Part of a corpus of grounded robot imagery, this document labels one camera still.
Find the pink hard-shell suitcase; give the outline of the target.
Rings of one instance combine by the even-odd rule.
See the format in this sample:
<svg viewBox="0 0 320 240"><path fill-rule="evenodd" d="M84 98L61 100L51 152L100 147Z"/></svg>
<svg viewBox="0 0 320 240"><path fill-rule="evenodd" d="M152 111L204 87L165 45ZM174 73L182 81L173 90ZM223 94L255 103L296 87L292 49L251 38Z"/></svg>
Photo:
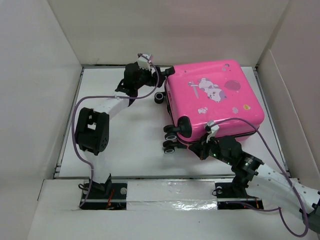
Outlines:
<svg viewBox="0 0 320 240"><path fill-rule="evenodd" d="M265 114L240 64L234 59L173 66L174 73L156 92L157 104L166 102L171 124L163 128L165 154L188 149L211 133L244 140L253 135Z"/></svg>

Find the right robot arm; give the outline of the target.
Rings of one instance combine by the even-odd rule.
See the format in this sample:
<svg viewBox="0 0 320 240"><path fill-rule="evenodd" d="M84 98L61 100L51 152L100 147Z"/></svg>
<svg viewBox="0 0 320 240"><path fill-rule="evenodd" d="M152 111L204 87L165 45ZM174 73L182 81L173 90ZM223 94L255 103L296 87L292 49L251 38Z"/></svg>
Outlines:
<svg viewBox="0 0 320 240"><path fill-rule="evenodd" d="M303 220L308 229L320 232L320 192L279 173L261 159L243 151L232 136L198 141L189 146L201 160L213 157L231 167L235 174L231 191L237 197L266 200Z"/></svg>

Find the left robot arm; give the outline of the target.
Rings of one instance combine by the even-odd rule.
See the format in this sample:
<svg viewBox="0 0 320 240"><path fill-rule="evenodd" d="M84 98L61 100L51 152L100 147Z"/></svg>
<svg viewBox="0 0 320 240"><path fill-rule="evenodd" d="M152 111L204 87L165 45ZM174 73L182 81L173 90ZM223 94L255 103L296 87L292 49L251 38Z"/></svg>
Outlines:
<svg viewBox="0 0 320 240"><path fill-rule="evenodd" d="M148 93L139 97L138 91L141 87L152 87L152 92L154 92L156 88L162 86L167 77L175 73L173 66L164 71L155 66L154 72L152 72L150 70L152 65L150 61L147 61L146 65L138 61L127 64L123 79L119 82L113 95L86 96L76 104L71 118L72 144L77 157L90 168L89 183L79 185L80 189L86 191L85 199L93 193L103 199L109 197L112 191L112 177L109 175L106 181L94 181L94 164L83 158L78 150L97 157L109 143L110 120L121 110L131 106L135 100L151 95ZM106 99L106 101L102 104L101 111L87 107L82 108L79 111L78 119L75 120L79 105L89 99Z"/></svg>

